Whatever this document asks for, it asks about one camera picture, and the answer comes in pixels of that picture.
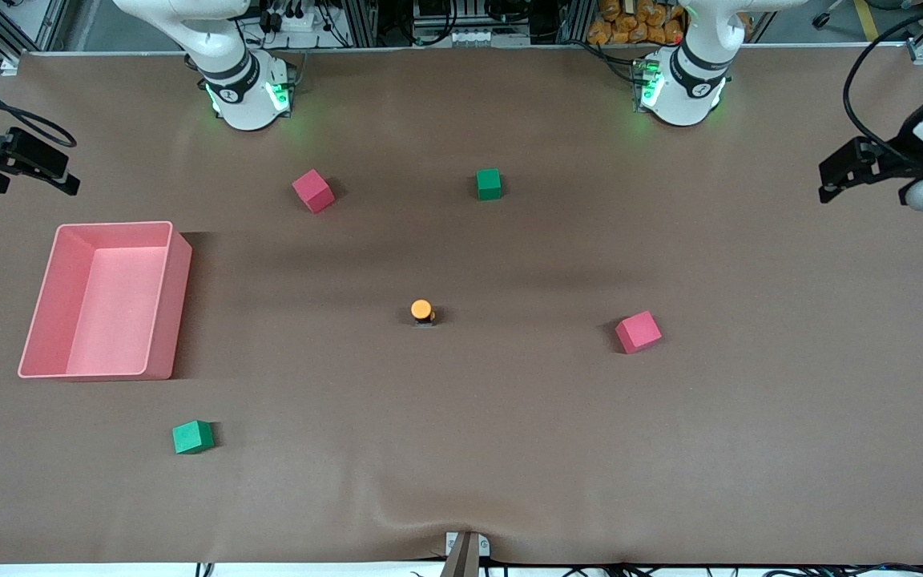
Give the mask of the aluminium frame post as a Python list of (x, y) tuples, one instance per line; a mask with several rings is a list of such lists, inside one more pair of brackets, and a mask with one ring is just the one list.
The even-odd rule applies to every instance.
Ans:
[(373, 48), (377, 46), (377, 24), (380, 0), (341, 0), (345, 10), (345, 21), (349, 26), (352, 47)]
[(571, 40), (586, 42), (590, 25), (597, 18), (598, 0), (559, 0), (561, 22), (557, 33), (557, 44)]

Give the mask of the pink foam cube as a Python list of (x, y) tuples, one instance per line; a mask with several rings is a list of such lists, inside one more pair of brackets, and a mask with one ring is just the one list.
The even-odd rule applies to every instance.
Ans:
[(615, 335), (619, 339), (620, 349), (625, 354), (644, 350), (663, 339), (662, 331), (651, 311), (642, 311), (633, 317), (623, 318), (615, 326)]
[(310, 169), (293, 180), (292, 189), (311, 213), (322, 212), (336, 201), (329, 182), (316, 169)]

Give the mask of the pink plastic bin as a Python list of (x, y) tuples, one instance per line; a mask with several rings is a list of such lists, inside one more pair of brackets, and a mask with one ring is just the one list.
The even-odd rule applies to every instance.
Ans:
[(18, 376), (168, 379), (192, 255), (189, 241), (168, 220), (59, 226)]

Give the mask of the brown table cover sheet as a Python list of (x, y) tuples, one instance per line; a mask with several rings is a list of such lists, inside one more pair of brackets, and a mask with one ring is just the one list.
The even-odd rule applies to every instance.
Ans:
[[(817, 194), (856, 54), (673, 128), (582, 49), (326, 52), (252, 134), (179, 56), (26, 56), (82, 186), (0, 195), (0, 563), (923, 565), (923, 212)], [(193, 252), (173, 376), (19, 377), (56, 229), (133, 220)]]

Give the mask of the orange snack bag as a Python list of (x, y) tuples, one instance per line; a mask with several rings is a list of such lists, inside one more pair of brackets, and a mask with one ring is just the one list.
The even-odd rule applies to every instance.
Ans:
[(586, 43), (678, 45), (689, 14), (676, 0), (596, 0)]

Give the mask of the white power strip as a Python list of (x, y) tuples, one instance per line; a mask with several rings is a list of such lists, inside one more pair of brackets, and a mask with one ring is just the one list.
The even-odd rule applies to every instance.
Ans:
[(261, 12), (259, 26), (265, 34), (311, 33), (320, 21), (314, 6), (288, 5)]

